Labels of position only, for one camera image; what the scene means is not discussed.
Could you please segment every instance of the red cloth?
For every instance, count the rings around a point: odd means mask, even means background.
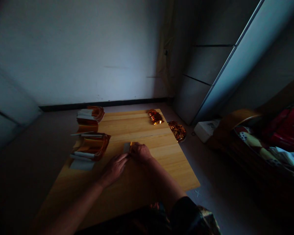
[[[294,152],[294,108],[283,110],[262,135],[270,144]]]

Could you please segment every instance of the wooden table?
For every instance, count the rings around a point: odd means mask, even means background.
[[[102,168],[113,156],[123,152],[124,143],[127,142],[136,141],[146,144],[151,154],[183,190],[187,191],[200,186],[167,122],[152,125],[146,110],[107,113],[99,124],[98,132],[111,135],[104,157],[95,164],[92,171],[70,169],[72,159],[69,158],[66,161],[33,221],[34,231],[54,220],[63,208],[98,177]],[[121,178],[103,191],[79,229],[90,227],[156,201],[155,191],[144,171],[137,162],[131,160],[126,164]]]

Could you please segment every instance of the person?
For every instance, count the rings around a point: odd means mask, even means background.
[[[74,234],[102,191],[120,178],[130,158],[142,164],[159,193],[161,203],[87,228],[77,234],[221,234],[213,214],[204,207],[196,206],[180,185],[152,157],[148,147],[137,142],[132,146],[131,153],[113,157],[99,179],[41,234]]]

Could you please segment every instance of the wall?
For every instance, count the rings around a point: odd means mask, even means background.
[[[220,114],[226,115],[241,108],[257,108],[293,79],[294,18],[220,110]]]
[[[220,110],[293,16],[294,0],[263,2],[194,123],[211,119]]]
[[[175,1],[175,34],[172,47],[170,75],[176,90],[182,81],[184,67],[190,57],[190,48],[198,35],[198,22],[203,0]]]
[[[0,68],[39,105],[165,97],[155,78],[158,0],[10,0]]]
[[[0,149],[39,114],[38,105],[0,70]]]

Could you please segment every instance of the human hand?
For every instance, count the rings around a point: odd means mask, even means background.
[[[128,156],[129,153],[124,153],[113,157],[102,170],[97,183],[106,188],[117,181],[124,171],[125,163],[129,160]]]
[[[140,144],[138,142],[132,145],[131,155],[141,163],[145,163],[150,158],[153,158],[150,154],[149,148],[146,145]]]

